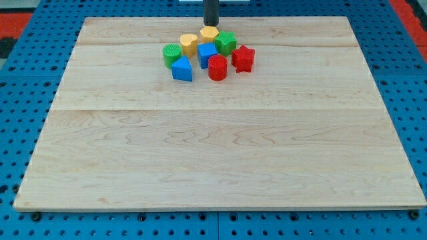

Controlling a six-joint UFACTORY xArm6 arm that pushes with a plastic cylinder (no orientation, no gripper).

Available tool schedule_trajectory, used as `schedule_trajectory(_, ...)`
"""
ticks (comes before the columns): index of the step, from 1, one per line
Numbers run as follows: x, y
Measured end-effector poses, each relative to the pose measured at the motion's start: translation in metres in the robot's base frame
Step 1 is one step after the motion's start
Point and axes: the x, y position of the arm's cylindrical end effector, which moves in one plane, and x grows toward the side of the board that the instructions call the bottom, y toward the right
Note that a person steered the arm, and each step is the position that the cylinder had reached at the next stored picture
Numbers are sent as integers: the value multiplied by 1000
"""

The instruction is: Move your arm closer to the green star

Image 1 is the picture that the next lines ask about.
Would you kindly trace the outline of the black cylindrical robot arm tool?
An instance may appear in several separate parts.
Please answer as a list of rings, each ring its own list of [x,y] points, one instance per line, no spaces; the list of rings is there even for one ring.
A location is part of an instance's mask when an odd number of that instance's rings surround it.
[[[219,0],[203,0],[203,24],[216,27],[219,24]]]

